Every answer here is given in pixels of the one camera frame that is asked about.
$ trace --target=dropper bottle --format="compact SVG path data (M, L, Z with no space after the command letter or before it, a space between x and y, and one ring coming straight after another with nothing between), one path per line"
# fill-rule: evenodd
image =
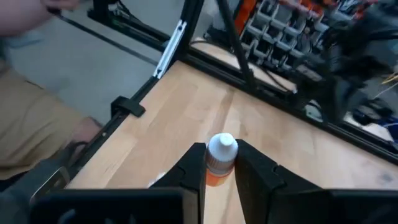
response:
M234 168L238 143L230 133L214 135L207 145L206 184L212 187L225 182Z

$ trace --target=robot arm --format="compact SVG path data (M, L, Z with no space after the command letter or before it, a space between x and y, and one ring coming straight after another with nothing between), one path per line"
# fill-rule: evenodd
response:
M398 193L325 190L238 140L235 173L247 224L395 223ZM40 198L31 223L203 223L206 145L195 143L149 189L63 190Z
M361 124L387 119L393 111L382 100L361 91L364 82L398 72L398 2L372 5L356 22L340 21L322 37L320 55L297 61L292 76L297 108L315 100L324 120L339 123L347 112Z

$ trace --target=gray floor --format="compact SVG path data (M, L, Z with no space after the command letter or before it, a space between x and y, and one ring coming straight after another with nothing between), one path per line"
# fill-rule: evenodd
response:
M171 34L184 0L124 0L131 12L156 29ZM86 17L90 2L66 13L69 18L158 61L160 52ZM201 15L195 36L211 22ZM75 27L52 19L37 29L43 41L10 49L11 62L21 74L58 95L67 105L102 123L110 119L110 103L119 95L132 96L155 67Z

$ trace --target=white cable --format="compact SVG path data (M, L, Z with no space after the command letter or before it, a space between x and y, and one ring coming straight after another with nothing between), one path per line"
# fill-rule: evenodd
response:
M394 125L397 125L398 123L392 123L392 124L386 124L386 125L384 125L383 127L389 127L389 126L394 126Z
M392 89L394 86L398 85L398 82L393 84L392 86L390 86L389 88L386 88L385 90L381 91L379 94L377 94L373 99L376 99L377 97L379 97L380 95L382 95L383 93L389 91L390 89Z

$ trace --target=person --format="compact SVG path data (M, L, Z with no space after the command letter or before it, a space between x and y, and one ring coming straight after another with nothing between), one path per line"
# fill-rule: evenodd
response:
M0 0L1 39L49 20L48 9L71 10L79 0ZM90 142L101 125L18 74L0 53L0 185L9 185L43 159L76 142ZM76 149L76 159L83 146Z

